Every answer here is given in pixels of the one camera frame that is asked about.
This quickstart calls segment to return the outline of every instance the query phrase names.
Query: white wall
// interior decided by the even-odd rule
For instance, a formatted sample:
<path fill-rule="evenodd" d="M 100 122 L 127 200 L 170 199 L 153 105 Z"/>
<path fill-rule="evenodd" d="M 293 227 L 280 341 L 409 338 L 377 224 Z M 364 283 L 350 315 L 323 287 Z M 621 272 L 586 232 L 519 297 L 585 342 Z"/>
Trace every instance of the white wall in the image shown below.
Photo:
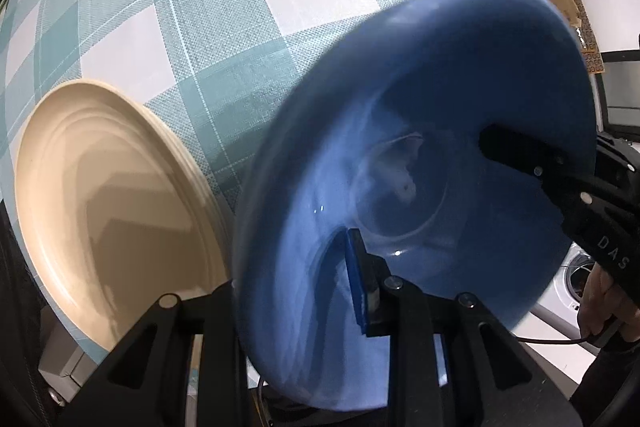
<path fill-rule="evenodd" d="M 601 52 L 638 49 L 640 0 L 582 0 Z"/>

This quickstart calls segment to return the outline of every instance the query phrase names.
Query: teal and white checkered fabric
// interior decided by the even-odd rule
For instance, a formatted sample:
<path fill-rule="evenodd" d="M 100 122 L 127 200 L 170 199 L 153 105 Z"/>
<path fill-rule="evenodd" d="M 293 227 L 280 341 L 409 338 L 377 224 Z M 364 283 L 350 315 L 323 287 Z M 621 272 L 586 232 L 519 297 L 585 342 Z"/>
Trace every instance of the teal and white checkered fabric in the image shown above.
<path fill-rule="evenodd" d="M 29 113 L 59 82 L 97 78 L 145 103 L 233 209 L 268 122 L 301 74 L 368 14 L 399 1 L 9 0 L 0 14 L 0 188 L 23 251 L 15 155 Z M 52 305 L 100 360 L 104 351 Z"/>

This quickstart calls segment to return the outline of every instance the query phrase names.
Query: human hand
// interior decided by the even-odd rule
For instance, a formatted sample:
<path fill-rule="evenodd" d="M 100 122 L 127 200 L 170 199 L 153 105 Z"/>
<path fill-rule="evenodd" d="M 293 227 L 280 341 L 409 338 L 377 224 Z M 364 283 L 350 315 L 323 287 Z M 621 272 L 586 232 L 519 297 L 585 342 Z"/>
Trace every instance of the human hand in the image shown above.
<path fill-rule="evenodd" d="M 595 264 L 587 277 L 578 309 L 578 325 L 582 338 L 602 332 L 605 321 L 615 315 L 624 322 L 620 335 L 626 342 L 640 339 L 640 310 L 613 282 L 612 277 L 599 264 Z"/>

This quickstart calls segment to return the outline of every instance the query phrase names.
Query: screw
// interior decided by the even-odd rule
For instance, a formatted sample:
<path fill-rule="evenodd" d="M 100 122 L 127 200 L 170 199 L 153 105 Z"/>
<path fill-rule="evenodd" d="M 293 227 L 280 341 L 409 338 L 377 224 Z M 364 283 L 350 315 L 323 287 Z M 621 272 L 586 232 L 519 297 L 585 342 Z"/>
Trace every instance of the screw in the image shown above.
<path fill-rule="evenodd" d="M 593 198 L 587 192 L 581 192 L 580 193 L 580 199 L 586 204 L 593 203 Z"/>
<path fill-rule="evenodd" d="M 172 293 L 165 293 L 158 301 L 161 308 L 168 310 L 178 303 L 178 298 Z"/>
<path fill-rule="evenodd" d="M 461 293 L 458 302 L 465 308 L 473 308 L 476 305 L 476 296 L 473 293 Z"/>
<path fill-rule="evenodd" d="M 399 290 L 402 287 L 402 284 L 404 284 L 402 279 L 395 275 L 390 275 L 385 279 L 385 286 L 390 290 Z"/>
<path fill-rule="evenodd" d="M 64 398 L 62 398 L 60 396 L 60 393 L 58 391 L 56 391 L 55 389 L 53 389 L 52 387 L 49 387 L 48 389 L 49 391 L 49 396 L 53 399 L 53 401 L 55 403 L 57 403 L 60 407 L 64 407 L 66 405 L 66 401 Z"/>

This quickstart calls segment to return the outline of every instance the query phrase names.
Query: blue plate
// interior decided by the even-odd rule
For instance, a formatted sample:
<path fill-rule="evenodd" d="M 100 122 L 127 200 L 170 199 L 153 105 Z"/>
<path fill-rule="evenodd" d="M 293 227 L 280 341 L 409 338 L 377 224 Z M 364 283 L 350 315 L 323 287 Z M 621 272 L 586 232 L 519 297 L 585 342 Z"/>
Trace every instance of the blue plate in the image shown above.
<path fill-rule="evenodd" d="M 593 96 L 546 0 L 409 0 L 321 57 L 244 186 L 233 277 L 242 345 L 276 390 L 322 409 L 386 404 L 388 339 L 356 323 L 341 231 L 424 291 L 479 296 L 513 327 L 570 245 L 533 176 L 486 160 L 500 123 L 593 172 Z"/>

